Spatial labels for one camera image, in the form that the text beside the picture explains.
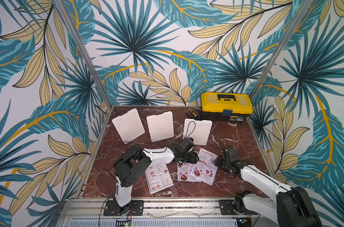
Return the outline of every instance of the vent grille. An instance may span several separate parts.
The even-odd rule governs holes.
[[[133,218],[131,227],[237,227],[236,219]],[[98,219],[73,219],[69,227],[98,227]],[[100,220],[100,227],[115,227],[115,220]]]

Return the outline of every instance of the tropical leaf wallpaper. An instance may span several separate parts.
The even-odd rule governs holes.
[[[93,6],[66,3],[88,43]],[[0,1],[0,226],[56,223],[88,169],[106,111],[53,2]]]
[[[344,226],[344,1],[313,2],[252,103],[277,179],[306,188],[323,226]]]
[[[94,34],[84,43],[113,105],[198,105],[206,91],[251,90],[303,0],[92,2],[80,34]]]

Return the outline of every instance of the marble table surface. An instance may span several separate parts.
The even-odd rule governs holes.
[[[121,142],[121,138],[116,131],[111,119],[120,116],[127,111],[136,108],[142,120],[145,133],[134,141],[141,143],[144,148],[164,148],[172,143],[179,143],[183,138],[184,120],[187,118],[187,107],[114,107],[109,120],[106,132],[104,134],[91,173],[87,180],[83,197],[108,197],[115,194],[116,186],[113,179],[104,169],[103,159],[107,150],[115,143]],[[152,143],[148,132],[146,117],[154,114],[161,114],[166,111],[172,111],[174,124],[174,137]],[[254,140],[253,134],[247,122],[228,123],[213,122],[208,143],[206,146],[196,146],[195,151],[204,148],[217,155],[221,155],[220,147],[224,145],[226,139],[233,145],[239,157],[246,159],[267,173],[263,158],[259,152],[258,146]],[[114,161],[135,144],[119,144],[108,152],[105,158],[105,165],[108,170],[114,174]],[[134,184],[132,197],[233,197],[237,192],[245,190],[252,191],[259,196],[264,196],[259,189],[242,179],[229,178],[230,175],[224,175],[222,170],[217,170],[215,181],[212,186],[203,182],[181,182],[177,180],[177,163],[167,164],[174,186],[166,188],[155,194],[150,194],[145,175]]]

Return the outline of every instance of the restaurant menu flyer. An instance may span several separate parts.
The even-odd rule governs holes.
[[[173,181],[166,164],[148,166],[145,176],[151,194],[173,186]]]
[[[217,155],[201,148],[198,157],[200,160],[193,165],[190,175],[212,185],[217,172],[217,166],[214,164]]]
[[[182,163],[181,167],[177,165],[178,172],[178,181],[187,181],[187,182],[201,182],[201,180],[190,175],[193,164],[191,163]]]

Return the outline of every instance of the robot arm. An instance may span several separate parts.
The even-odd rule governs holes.
[[[321,221],[306,190],[292,188],[241,160],[233,147],[223,150],[215,165],[259,188],[269,198],[249,191],[235,196],[233,210],[238,214],[254,211],[284,227],[321,227]]]
[[[197,153],[192,152],[193,148],[193,139],[184,138],[175,147],[145,149],[140,145],[135,145],[122,154],[114,165],[117,180],[115,201],[120,208],[118,213],[128,211],[132,201],[133,184],[144,174],[148,166],[171,162],[196,164],[199,159]]]

